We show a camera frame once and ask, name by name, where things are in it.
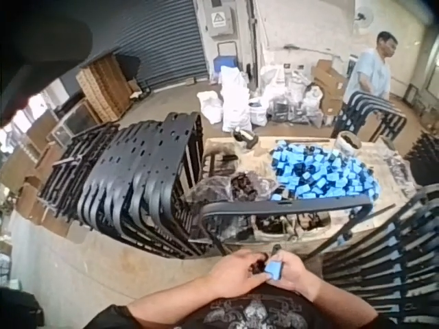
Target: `metal shutter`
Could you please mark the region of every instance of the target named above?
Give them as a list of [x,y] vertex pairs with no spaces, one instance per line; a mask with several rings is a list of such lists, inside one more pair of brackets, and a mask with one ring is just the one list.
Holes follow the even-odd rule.
[[[50,10],[87,23],[93,33],[90,58],[119,47],[116,54],[140,60],[136,78],[143,88],[208,75],[192,0],[53,1]],[[70,95],[79,90],[77,72],[61,77]]]

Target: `workbench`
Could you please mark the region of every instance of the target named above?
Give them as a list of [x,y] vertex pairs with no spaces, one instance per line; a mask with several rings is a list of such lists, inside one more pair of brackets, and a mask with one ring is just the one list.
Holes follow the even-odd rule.
[[[324,140],[323,138],[303,138],[303,137],[259,137],[259,154],[253,155],[250,151],[245,155],[245,161],[252,162],[253,158],[260,157],[261,149],[264,149],[267,153],[266,158],[270,161],[271,156],[268,152],[276,148],[278,141],[285,140],[288,143],[297,143],[304,145],[318,145],[324,149],[331,150],[335,140],[327,138],[325,142],[314,142],[316,140]],[[236,144],[233,138],[209,138],[205,142],[204,154],[211,154],[221,149],[225,150],[226,154],[233,154],[236,150]],[[361,237],[369,233],[374,228],[381,226],[391,215],[393,215],[398,209],[400,209],[408,201],[407,193],[404,193],[403,189],[397,184],[395,177],[392,175],[392,170],[385,160],[385,156],[393,153],[393,156],[402,159],[397,152],[391,151],[389,147],[378,140],[376,143],[362,143],[362,148],[359,150],[358,158],[366,164],[368,168],[373,169],[374,177],[378,180],[381,187],[381,194],[377,201],[374,202],[374,208],[371,214],[379,212],[384,208],[394,205],[393,208],[384,211],[380,215],[365,220],[363,223],[356,225],[353,230],[352,239],[344,246],[358,241]],[[241,166],[246,168],[245,163],[241,163]],[[311,231],[305,232],[297,241],[277,241],[272,243],[251,243],[251,245],[241,244],[250,249],[257,249],[261,251],[270,251],[274,243],[280,243],[282,247],[289,251],[296,252],[298,254],[306,254],[315,249],[322,242],[327,240],[330,236],[333,236],[347,221],[349,210],[336,210],[329,212],[331,219],[330,225],[323,228],[316,228]]]

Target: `person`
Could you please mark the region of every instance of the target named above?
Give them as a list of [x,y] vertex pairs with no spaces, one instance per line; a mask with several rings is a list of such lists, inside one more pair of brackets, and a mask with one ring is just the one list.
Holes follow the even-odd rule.
[[397,45],[398,41],[390,32],[378,33],[377,47],[365,50],[358,57],[344,92],[345,104],[356,91],[389,100],[391,75],[385,59],[394,55]]
[[159,291],[127,306],[109,306],[86,329],[96,328],[396,328],[361,298],[308,271],[280,250],[281,279],[252,274],[267,256],[241,249],[205,276]]

